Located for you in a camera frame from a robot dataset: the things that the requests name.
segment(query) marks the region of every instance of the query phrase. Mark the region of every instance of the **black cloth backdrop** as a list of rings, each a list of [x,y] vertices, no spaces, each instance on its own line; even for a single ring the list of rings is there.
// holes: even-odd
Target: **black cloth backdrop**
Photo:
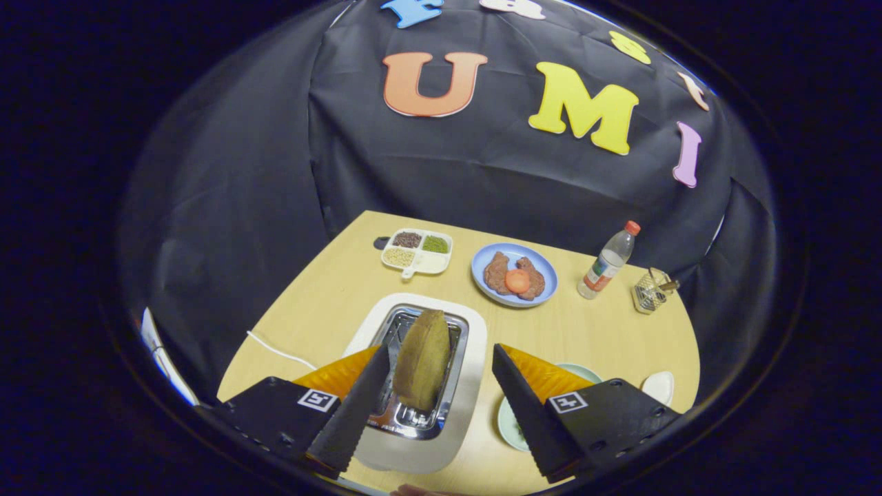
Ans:
[[[381,3],[323,4],[274,28],[202,78],[146,145],[121,217],[123,283],[200,398],[213,400],[245,330],[366,209],[589,254],[633,219],[630,263],[684,283],[699,401],[735,373],[768,316],[778,234],[765,165],[726,102],[704,88],[705,112],[676,74],[690,71],[644,41],[652,63],[630,58],[609,31],[638,35],[565,4],[542,2],[538,21],[445,0],[440,17],[398,29]],[[445,54],[489,61],[461,112],[411,117],[383,98],[382,60],[406,51],[433,55],[426,96],[449,87]],[[575,69],[591,95],[616,84],[639,97],[628,155],[569,125],[529,126],[542,61]],[[694,189],[671,176],[677,121],[703,139]]]

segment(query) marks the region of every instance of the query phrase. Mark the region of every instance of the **letter m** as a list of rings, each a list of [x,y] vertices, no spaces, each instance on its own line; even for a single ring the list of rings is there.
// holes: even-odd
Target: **letter m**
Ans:
[[[570,118],[572,134],[581,138],[600,121],[600,128],[591,133],[591,142],[610,152],[627,155],[628,128],[631,113],[639,103],[637,95],[618,85],[607,85],[594,98],[572,68],[551,62],[536,65],[545,74],[545,92],[539,113],[528,122],[535,129],[560,134],[566,131],[561,120],[564,108]]]

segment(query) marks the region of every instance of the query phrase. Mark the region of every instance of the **tomato slice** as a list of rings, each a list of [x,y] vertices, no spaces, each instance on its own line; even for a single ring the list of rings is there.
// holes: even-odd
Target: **tomato slice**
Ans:
[[[505,287],[515,294],[526,293],[530,289],[530,275],[519,268],[510,270],[505,273]]]

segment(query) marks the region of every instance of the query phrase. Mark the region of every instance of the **foam letter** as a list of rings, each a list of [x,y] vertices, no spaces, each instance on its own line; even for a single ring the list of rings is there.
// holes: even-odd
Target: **foam letter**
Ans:
[[[450,89],[444,96],[427,98],[419,92],[422,65],[432,55],[406,52],[383,59],[389,66],[386,73],[383,98],[390,109],[405,116],[443,117],[463,110],[475,94],[478,66],[487,63],[487,57],[467,52],[452,52],[445,60],[453,64]]]
[[[710,110],[710,107],[707,106],[704,98],[702,98],[705,92],[701,91],[699,85],[695,84],[695,81],[693,81],[692,78],[683,74],[682,72],[678,72],[677,75],[683,78],[683,81],[686,83],[686,89],[689,90],[689,94],[692,95],[692,99],[699,105],[699,107],[704,110]]]
[[[635,60],[639,60],[643,64],[652,63],[652,61],[649,60],[649,55],[647,55],[647,49],[644,49],[636,41],[615,31],[610,31],[609,36],[612,38],[612,44],[616,45],[616,48],[619,49],[620,52],[632,56]]]
[[[694,188],[698,184],[695,178],[695,163],[699,159],[699,143],[701,136],[686,124],[676,123],[680,127],[680,133],[683,134],[683,141],[680,146],[680,162],[673,169],[674,178]]]
[[[545,74],[545,92],[539,113],[527,120],[532,127],[556,134],[566,131],[566,124],[561,120],[566,108],[576,138],[585,136],[601,121],[600,129],[591,133],[592,143],[616,154],[627,155],[631,151],[628,127],[631,112],[639,103],[636,94],[621,86],[607,85],[591,98],[579,74],[566,65],[540,62],[536,69]]]
[[[404,29],[441,15],[439,9],[430,9],[427,5],[440,7],[444,5],[444,0],[392,0],[381,5],[380,8],[392,9],[398,14],[401,19],[398,21],[398,27]]]
[[[514,12],[530,19],[545,19],[542,15],[542,7],[530,0],[481,0],[478,3],[494,11]]]

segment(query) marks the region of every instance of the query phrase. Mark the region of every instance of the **plastic bottle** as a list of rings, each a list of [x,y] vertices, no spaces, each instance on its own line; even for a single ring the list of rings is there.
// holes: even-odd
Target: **plastic bottle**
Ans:
[[[634,221],[628,221],[624,229],[611,237],[603,246],[601,254],[597,257],[594,265],[588,269],[585,277],[579,281],[579,294],[587,299],[594,299],[606,287],[619,269],[624,267],[634,250],[634,238],[640,232],[640,226]]]

